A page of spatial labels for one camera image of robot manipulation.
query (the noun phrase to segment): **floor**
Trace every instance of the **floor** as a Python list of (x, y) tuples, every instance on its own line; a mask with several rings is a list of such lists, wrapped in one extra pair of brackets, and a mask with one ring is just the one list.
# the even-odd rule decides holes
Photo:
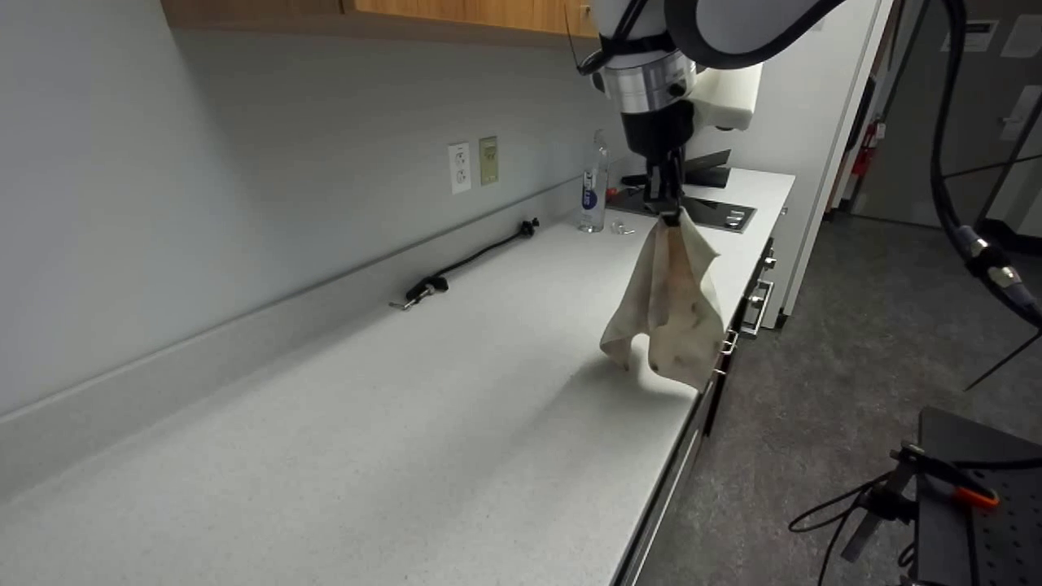
[[(1023, 260), (1042, 283), (1042, 260)], [(804, 586), (826, 534), (786, 523), (890, 470), (916, 415), (945, 406), (1042, 444), (1042, 344), (964, 392), (1030, 338), (970, 279), (942, 233), (836, 220), (825, 224), (794, 318), (740, 351), (718, 427), (698, 453), (650, 552), (646, 586)], [(886, 529), (836, 586), (898, 584), (909, 529)]]

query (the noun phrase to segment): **wall outlet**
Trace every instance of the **wall outlet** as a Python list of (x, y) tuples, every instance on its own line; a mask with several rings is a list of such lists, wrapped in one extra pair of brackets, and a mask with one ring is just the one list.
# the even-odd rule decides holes
[(468, 144), (448, 146), (448, 181), (451, 181), (451, 195), (463, 195), (474, 186), (472, 163), (468, 163)]
[(481, 186), (497, 184), (497, 137), (480, 141), (480, 176), (481, 176)]

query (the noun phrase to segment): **white cloth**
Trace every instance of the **white cloth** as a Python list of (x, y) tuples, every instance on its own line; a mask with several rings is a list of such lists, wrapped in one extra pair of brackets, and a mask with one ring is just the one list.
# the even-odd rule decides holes
[(628, 364), (636, 336), (649, 336), (649, 362), (662, 379), (703, 389), (723, 341), (718, 314), (700, 289), (714, 259), (687, 214), (680, 224), (659, 222), (598, 349)]

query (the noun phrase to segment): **white countertop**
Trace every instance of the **white countertop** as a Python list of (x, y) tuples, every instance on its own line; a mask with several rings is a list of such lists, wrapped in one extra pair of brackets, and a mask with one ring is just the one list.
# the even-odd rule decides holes
[[(723, 322), (788, 188), (736, 174), (753, 224), (703, 233)], [(650, 228), (622, 222), (552, 224), (0, 505), (0, 584), (608, 584), (691, 406), (598, 355)]]

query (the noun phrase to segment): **upper cabinet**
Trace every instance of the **upper cabinet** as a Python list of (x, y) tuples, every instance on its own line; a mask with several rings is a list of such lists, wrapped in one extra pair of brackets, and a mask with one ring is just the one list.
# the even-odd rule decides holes
[(171, 27), (381, 32), (420, 23), (438, 35), (489, 32), (595, 39), (589, 0), (162, 0)]

